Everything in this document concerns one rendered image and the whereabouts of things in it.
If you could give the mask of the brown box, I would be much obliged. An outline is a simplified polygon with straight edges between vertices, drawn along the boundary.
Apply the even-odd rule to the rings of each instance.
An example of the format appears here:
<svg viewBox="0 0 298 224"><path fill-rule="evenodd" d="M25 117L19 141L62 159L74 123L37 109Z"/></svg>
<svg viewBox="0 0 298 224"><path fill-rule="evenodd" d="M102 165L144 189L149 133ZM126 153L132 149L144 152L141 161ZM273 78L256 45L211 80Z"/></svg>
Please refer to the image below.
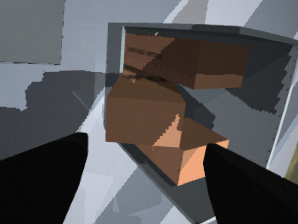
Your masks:
<svg viewBox="0 0 298 224"><path fill-rule="evenodd" d="M242 88L246 45L126 34L124 64L193 89Z"/></svg>
<svg viewBox="0 0 298 224"><path fill-rule="evenodd" d="M134 144L161 172L166 173L177 185L205 177L204 159L208 144L227 149L229 140L212 129L184 115L180 147Z"/></svg>
<svg viewBox="0 0 298 224"><path fill-rule="evenodd" d="M178 148L185 104L174 81L126 65L106 100L105 141Z"/></svg>

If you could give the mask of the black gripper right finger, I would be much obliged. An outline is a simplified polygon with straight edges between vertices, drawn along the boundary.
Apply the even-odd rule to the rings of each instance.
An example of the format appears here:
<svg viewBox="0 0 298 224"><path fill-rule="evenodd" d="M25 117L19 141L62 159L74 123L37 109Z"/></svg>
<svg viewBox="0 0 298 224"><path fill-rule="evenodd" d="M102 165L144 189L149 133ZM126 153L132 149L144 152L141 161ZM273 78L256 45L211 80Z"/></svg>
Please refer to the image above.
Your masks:
<svg viewBox="0 0 298 224"><path fill-rule="evenodd" d="M204 168L217 224L298 224L298 184L217 144Z"/></svg>

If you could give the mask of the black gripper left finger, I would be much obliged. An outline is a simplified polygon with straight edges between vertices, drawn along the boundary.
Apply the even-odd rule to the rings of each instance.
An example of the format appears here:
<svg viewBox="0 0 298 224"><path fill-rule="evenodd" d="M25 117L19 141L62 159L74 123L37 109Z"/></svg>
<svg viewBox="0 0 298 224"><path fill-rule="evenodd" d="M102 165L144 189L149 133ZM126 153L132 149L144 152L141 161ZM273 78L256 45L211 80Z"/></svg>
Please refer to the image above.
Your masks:
<svg viewBox="0 0 298 224"><path fill-rule="evenodd" d="M63 224L88 156L76 132L0 160L0 224Z"/></svg>

